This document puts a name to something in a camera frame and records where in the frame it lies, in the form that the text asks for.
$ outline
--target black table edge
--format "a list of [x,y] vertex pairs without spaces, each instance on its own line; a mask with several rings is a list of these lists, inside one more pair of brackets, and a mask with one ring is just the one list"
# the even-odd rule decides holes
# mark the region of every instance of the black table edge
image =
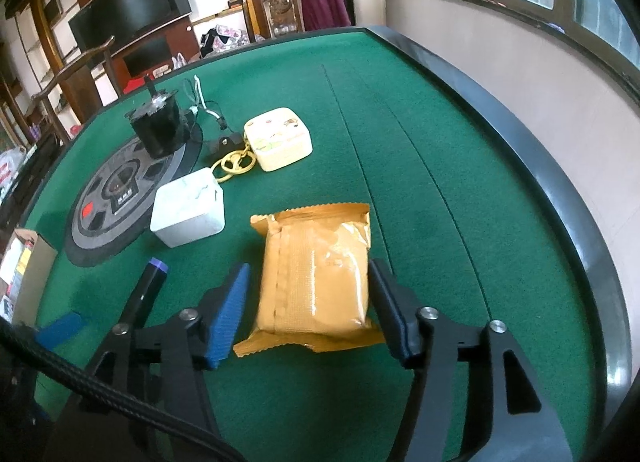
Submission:
[[[187,64],[155,82],[160,85],[176,74],[257,48],[345,32],[364,32],[383,42],[470,108],[466,112],[490,137],[494,137],[545,210],[578,278],[590,322],[596,361],[596,402],[593,403],[594,420],[588,435],[593,439],[609,424],[631,385],[631,336],[616,267],[596,222],[571,180],[529,129],[482,86],[415,41],[385,26],[327,29],[271,39]],[[50,168],[18,225],[24,226],[42,188],[86,127],[114,103],[136,93],[138,90],[103,107],[84,124],[82,131]]]

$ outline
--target tv screen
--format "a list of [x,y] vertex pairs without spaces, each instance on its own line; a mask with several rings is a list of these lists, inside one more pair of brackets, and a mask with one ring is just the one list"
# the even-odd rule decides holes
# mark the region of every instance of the tv screen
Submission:
[[[191,12],[189,0],[91,0],[70,21],[80,50],[103,44],[111,36],[115,53],[147,32]],[[94,66],[102,58],[96,56]]]

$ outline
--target white cable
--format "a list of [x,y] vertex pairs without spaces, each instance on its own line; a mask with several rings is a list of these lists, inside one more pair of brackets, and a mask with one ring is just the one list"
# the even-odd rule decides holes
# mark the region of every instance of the white cable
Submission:
[[200,78],[194,75],[193,80],[196,83],[196,90],[198,91],[198,95],[200,96],[200,102],[202,103],[202,108],[204,109],[204,111],[206,111],[210,115],[213,115],[216,119],[219,119],[220,115],[218,115],[212,109],[207,108],[207,105],[204,103],[204,96],[202,95],[202,87],[200,86]]

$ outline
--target black container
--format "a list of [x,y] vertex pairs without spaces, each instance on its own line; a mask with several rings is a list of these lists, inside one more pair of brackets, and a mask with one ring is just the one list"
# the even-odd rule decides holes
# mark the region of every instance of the black container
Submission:
[[190,110],[180,111],[175,100],[178,90],[156,92],[150,80],[146,87],[151,99],[126,114],[133,130],[151,158],[162,158],[180,149],[189,140],[194,118]]

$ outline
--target yellow packet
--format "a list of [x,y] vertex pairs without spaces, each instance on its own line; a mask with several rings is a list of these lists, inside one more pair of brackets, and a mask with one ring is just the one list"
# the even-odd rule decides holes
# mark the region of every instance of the yellow packet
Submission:
[[251,217],[266,237],[254,330],[238,357],[297,344],[314,352],[382,343],[367,318],[368,204],[301,207]]

